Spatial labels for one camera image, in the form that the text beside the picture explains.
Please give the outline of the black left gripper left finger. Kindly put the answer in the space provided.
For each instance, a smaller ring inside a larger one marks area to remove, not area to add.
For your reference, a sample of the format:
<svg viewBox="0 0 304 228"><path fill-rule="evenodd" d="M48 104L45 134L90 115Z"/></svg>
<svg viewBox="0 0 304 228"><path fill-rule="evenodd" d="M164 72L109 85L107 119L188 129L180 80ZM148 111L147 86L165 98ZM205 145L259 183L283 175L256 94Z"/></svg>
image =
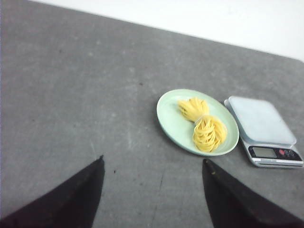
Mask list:
<svg viewBox="0 0 304 228"><path fill-rule="evenodd" d="M103 157L47 194L1 219L2 228L90 228L102 196Z"/></svg>

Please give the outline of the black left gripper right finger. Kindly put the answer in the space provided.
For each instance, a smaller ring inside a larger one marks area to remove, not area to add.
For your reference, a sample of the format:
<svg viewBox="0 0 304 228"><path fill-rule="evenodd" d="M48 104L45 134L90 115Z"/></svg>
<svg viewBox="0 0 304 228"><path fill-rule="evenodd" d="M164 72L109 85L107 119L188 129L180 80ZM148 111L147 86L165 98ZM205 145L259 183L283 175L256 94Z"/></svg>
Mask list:
<svg viewBox="0 0 304 228"><path fill-rule="evenodd" d="M202 162L205 199L215 228L302 228L303 220L252 191L210 159Z"/></svg>

